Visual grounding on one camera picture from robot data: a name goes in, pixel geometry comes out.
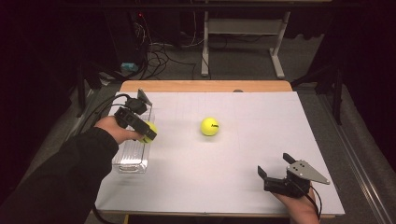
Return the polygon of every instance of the white tabletop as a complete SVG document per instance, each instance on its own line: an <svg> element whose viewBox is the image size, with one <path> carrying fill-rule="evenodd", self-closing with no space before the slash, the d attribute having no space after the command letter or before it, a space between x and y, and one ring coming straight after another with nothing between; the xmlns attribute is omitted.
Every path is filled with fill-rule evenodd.
<svg viewBox="0 0 396 224"><path fill-rule="evenodd" d="M136 97L136 92L128 93ZM322 199L322 214L345 213L296 92L146 94L158 128L148 169L145 174L112 171L99 190L99 210L283 216L287 214L284 206L263 190L257 166L270 177L283 178L288 163L282 154L286 152L331 180L330 185L313 183ZM219 121L216 135L200 133L205 117Z"/></svg>

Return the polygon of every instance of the dark background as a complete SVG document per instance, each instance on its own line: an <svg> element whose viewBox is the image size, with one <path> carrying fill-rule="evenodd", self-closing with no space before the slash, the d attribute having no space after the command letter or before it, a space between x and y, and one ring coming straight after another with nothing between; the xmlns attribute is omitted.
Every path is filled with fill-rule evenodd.
<svg viewBox="0 0 396 224"><path fill-rule="evenodd" d="M353 23L339 21L332 27L330 24L335 14L331 12L314 12L309 16L295 12L291 13L285 33L287 38L303 34L309 39L338 27L325 35L311 70L329 63L333 57L341 57L345 84L393 169L396 167L393 153L396 137L393 118L396 114L394 11L392 1L367 1L365 8L352 14L350 11L336 14L343 20L353 20ZM77 86L78 68L82 66L85 78L93 87L100 88L95 79L101 69L90 66L87 61L114 71L120 69L122 62L143 60L144 50L134 41L125 41L136 38L130 25L136 19L136 13L132 10L116 14L61 13L49 0L0 3L2 123L6 124L2 125L1 202L18 186L51 125L70 106L69 94ZM190 13L164 10L143 13L150 33L175 46L180 42L180 31L189 35L194 32ZM212 12L212 15L263 17L260 13L247 12ZM265 17L277 15L278 12L268 12ZM196 16L197 33L200 34L204 14L197 12ZM340 46L341 56L337 54Z"/></svg>

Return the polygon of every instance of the table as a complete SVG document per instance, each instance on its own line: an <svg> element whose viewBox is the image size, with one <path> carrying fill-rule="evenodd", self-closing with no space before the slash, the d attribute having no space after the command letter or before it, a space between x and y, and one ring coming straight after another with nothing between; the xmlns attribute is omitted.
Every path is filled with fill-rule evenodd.
<svg viewBox="0 0 396 224"><path fill-rule="evenodd" d="M134 95L138 88L153 103L159 133L145 174L112 171L103 180L96 201L101 211L286 217L257 175L260 165L269 176L283 178L283 152L331 180L297 93L286 81L127 81L120 90ZM197 130L199 118L208 115L219 120L213 137ZM332 183L314 187L324 217L345 213Z"/></svg>
<svg viewBox="0 0 396 224"><path fill-rule="evenodd" d="M227 0L227 2L331 2L332 0ZM288 26L290 12L286 11L283 18L278 20L247 20L247 19L209 19L209 13L205 12L204 22L204 47L202 52L201 75L207 77L209 75L209 34L245 34L245 35L276 35L276 43L273 48L269 49L272 63L274 65L276 76L284 79L280 60L277 56L283 35Z"/></svg>

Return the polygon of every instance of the human hand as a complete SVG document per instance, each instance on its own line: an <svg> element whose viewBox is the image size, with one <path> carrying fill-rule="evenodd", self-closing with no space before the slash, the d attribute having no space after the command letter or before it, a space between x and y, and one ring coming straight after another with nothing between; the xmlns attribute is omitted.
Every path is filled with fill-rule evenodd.
<svg viewBox="0 0 396 224"><path fill-rule="evenodd" d="M295 199L277 193L272 194L285 204L291 218L291 223L319 224L316 208L305 196ZM315 201L312 188L309 189L308 196Z"/></svg>
<svg viewBox="0 0 396 224"><path fill-rule="evenodd" d="M143 135L135 131L123 129L116 122L114 116L107 116L96 122L95 126L108 132L116 140L118 144L126 140L138 140L143 138Z"/></svg>

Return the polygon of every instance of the jacket sleeve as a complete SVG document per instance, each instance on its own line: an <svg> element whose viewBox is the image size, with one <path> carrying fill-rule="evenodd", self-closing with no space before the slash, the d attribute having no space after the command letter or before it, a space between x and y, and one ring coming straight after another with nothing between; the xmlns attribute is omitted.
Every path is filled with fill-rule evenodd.
<svg viewBox="0 0 396 224"><path fill-rule="evenodd" d="M1 205L0 223L84 223L118 149L99 128L70 138Z"/></svg>

